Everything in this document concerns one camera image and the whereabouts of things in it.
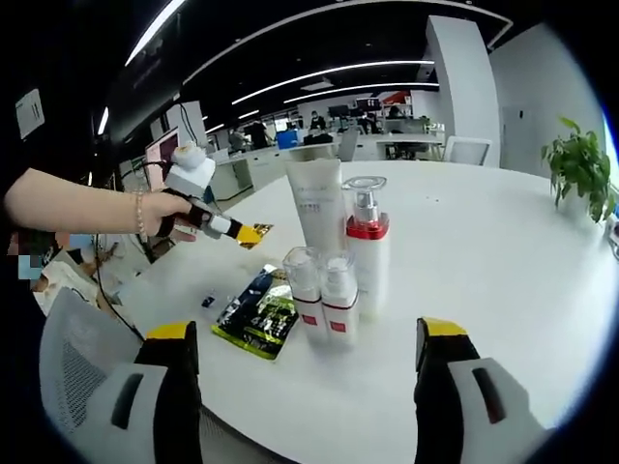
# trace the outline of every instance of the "desk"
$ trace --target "desk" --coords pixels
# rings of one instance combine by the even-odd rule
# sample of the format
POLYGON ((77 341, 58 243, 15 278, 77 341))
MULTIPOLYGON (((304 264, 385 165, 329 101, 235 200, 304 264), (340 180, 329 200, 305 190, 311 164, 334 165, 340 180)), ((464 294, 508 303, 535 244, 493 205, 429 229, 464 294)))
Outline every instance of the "desk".
POLYGON ((350 353, 312 349, 296 325, 274 362, 211 334, 228 296, 265 262, 303 244, 290 187, 279 179, 228 212, 276 226, 260 246, 199 237, 180 244, 121 292, 138 328, 197 322, 204 405, 256 443, 302 464, 413 462, 415 321, 453 320, 482 357, 528 390, 545 427, 587 387, 613 327, 619 265, 603 229, 555 212, 548 179, 437 162, 342 165, 343 178, 388 178, 391 306, 362 325, 350 353), (215 290, 215 307, 200 303, 215 290))

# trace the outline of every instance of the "small bottle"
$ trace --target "small bottle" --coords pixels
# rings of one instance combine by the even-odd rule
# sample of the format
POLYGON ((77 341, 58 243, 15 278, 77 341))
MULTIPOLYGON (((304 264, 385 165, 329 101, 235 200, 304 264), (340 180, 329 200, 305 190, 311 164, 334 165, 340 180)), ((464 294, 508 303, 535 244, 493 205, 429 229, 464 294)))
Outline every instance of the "small bottle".
POLYGON ((283 268, 292 290, 294 307, 299 313, 310 341, 327 342, 327 323, 320 301, 318 250, 312 247, 292 248, 283 258, 283 268))
POLYGON ((353 177, 342 184, 348 191, 346 247, 355 256, 359 312, 374 319, 389 296, 389 216, 379 208, 378 192, 384 177, 353 177))
POLYGON ((359 326, 359 292, 353 255, 349 251, 335 251, 324 254, 321 263, 322 308, 329 338, 336 344, 354 345, 359 326))

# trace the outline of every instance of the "white pillar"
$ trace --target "white pillar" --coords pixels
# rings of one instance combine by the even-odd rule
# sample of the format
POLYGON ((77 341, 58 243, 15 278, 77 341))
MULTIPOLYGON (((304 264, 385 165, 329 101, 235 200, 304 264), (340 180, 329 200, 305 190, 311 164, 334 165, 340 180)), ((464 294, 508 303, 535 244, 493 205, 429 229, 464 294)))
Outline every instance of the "white pillar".
POLYGON ((427 43, 440 85, 445 136, 492 141, 486 166, 500 163, 499 105, 486 44, 475 22, 430 16, 427 43))

